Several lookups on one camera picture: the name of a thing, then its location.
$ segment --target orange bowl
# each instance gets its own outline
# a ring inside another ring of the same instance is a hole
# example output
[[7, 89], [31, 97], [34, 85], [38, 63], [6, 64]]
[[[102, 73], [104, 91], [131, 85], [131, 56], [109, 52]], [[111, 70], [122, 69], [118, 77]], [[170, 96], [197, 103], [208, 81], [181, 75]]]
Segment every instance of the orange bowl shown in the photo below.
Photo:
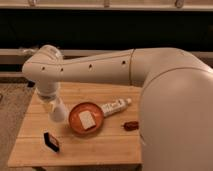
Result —
[[[81, 124], [79, 113], [89, 111], [96, 123], [95, 127], [85, 130]], [[84, 102], [76, 105], [69, 114], [69, 124], [72, 130], [80, 135], [87, 135], [96, 132], [103, 124], [104, 114], [101, 108], [91, 102]]]

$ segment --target dark wall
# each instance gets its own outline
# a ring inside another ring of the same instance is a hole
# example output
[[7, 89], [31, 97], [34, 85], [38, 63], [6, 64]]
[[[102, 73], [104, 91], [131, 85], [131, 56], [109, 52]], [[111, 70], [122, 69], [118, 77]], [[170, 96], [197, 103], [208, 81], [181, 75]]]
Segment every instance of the dark wall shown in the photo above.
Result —
[[213, 51], [213, 12], [0, 10], [0, 48]]

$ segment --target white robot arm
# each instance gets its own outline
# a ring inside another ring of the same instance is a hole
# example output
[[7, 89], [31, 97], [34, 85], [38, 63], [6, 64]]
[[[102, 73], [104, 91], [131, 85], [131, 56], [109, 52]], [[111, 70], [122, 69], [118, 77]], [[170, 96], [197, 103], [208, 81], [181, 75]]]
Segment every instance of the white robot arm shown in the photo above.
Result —
[[63, 60], [46, 45], [23, 73], [49, 99], [60, 81], [143, 86], [143, 171], [213, 170], [213, 71], [192, 54], [150, 48]]

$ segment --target table leg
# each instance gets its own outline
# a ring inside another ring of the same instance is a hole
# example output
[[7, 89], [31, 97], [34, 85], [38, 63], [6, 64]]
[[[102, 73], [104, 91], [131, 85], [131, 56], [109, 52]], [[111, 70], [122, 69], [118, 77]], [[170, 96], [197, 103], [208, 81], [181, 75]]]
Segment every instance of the table leg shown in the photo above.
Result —
[[139, 165], [137, 165], [137, 167], [135, 168], [135, 171], [142, 171], [142, 165], [141, 164], [139, 164]]
[[43, 167], [32, 167], [36, 171], [46, 171]]

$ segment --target bread slice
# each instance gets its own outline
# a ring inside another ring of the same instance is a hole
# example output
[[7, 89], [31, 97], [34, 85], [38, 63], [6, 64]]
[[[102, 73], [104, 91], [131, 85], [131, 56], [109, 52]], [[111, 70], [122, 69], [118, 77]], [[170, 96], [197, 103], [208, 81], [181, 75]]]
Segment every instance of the bread slice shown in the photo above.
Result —
[[88, 130], [96, 126], [95, 120], [93, 119], [92, 114], [88, 110], [79, 113], [79, 118], [81, 120], [81, 124], [84, 130]]

